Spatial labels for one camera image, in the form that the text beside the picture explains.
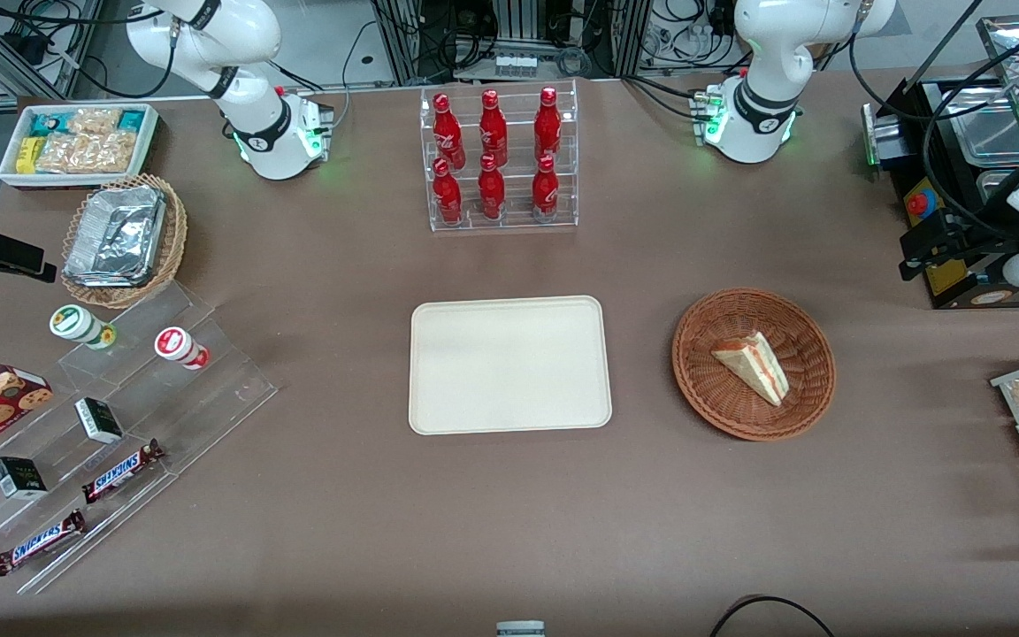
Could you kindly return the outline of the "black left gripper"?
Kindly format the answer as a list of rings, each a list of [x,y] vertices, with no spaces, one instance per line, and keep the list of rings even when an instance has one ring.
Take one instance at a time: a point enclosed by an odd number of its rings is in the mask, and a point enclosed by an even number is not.
[[[909,281],[926,269],[946,265],[954,259],[986,255],[1012,255],[1019,251],[1019,241],[1002,237],[984,229],[962,226],[955,217],[935,211],[925,218],[908,217],[909,229],[900,238],[902,259],[899,273]]]

